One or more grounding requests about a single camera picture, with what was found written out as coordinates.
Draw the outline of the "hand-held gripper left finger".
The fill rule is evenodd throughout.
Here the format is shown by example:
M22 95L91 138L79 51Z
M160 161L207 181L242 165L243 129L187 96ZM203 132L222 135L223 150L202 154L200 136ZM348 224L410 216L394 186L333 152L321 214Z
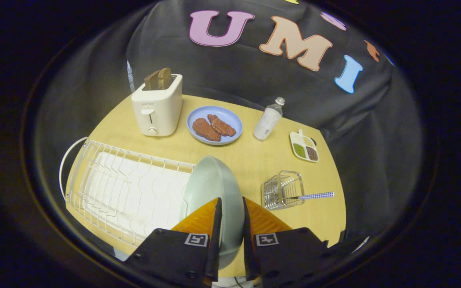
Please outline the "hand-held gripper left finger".
M215 198L169 230L156 228L126 260L163 287L210 287L218 280L222 199Z

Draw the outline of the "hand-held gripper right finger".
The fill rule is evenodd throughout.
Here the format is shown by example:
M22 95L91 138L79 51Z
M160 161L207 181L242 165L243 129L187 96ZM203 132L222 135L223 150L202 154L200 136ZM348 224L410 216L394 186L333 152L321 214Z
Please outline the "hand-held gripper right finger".
M262 286L299 286L316 275L328 242L306 227L291 228L263 206L243 197L243 244L248 281Z

